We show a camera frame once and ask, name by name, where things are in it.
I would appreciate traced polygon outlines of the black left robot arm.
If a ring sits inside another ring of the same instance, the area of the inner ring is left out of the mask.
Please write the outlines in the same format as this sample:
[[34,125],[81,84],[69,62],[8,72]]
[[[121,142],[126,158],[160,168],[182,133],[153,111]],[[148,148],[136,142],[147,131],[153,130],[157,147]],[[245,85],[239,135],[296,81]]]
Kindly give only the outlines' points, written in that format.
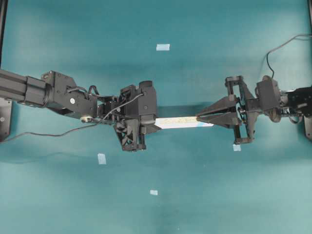
[[13,102],[47,108],[59,115],[79,119],[89,127],[112,125],[122,150],[145,150],[145,136],[156,126],[157,101],[152,81],[142,81],[120,91],[119,96],[102,96],[96,86],[77,86],[74,79],[49,71],[40,79],[0,72],[0,141],[9,141]]

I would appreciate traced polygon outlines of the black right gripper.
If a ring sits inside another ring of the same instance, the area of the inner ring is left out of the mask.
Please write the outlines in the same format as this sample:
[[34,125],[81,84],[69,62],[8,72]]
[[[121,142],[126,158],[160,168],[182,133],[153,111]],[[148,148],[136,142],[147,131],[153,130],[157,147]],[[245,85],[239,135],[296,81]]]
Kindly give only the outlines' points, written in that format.
[[[260,111],[259,99],[250,92],[242,76],[227,77],[225,86],[228,90],[228,96],[197,113],[197,120],[225,128],[233,128],[234,144],[251,143],[254,140],[255,123]],[[234,86],[239,87],[240,97],[234,95]],[[241,137],[240,134],[239,126],[242,123],[246,128],[246,137]]]

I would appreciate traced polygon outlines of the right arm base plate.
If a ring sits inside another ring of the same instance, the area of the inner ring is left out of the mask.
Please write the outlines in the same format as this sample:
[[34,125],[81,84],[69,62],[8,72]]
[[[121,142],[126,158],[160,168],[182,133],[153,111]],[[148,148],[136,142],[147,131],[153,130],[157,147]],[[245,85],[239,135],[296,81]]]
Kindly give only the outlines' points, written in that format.
[[312,118],[304,117],[305,136],[312,141]]

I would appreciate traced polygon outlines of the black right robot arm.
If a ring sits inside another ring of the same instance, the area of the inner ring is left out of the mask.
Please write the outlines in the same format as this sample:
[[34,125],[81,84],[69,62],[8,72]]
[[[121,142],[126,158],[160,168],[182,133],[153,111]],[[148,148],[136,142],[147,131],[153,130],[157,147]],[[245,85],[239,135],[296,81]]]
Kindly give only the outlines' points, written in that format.
[[234,143],[246,144],[254,140],[259,115],[266,115],[275,123],[288,117],[293,124],[303,122],[305,136],[312,138],[311,87],[282,91],[270,76],[256,84],[254,94],[242,76],[227,77],[225,86],[227,96],[196,114],[197,121],[233,129]]

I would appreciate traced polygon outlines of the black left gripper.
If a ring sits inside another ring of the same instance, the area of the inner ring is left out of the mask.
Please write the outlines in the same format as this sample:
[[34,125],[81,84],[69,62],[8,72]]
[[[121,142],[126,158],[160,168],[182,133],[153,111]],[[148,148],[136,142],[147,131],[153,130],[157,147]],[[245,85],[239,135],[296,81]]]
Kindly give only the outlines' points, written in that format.
[[138,108],[138,99],[142,92],[134,85],[121,89],[116,110],[116,123],[114,131],[117,134],[122,150],[134,152],[145,150],[146,134],[155,133],[161,130],[155,122],[141,123]]

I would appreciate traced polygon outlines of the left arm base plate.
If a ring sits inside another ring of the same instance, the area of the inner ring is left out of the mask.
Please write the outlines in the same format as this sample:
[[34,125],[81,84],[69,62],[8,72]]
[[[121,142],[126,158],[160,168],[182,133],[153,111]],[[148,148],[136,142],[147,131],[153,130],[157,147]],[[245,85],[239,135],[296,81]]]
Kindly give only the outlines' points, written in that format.
[[4,98],[0,99],[0,141],[4,141],[10,135],[12,102]]

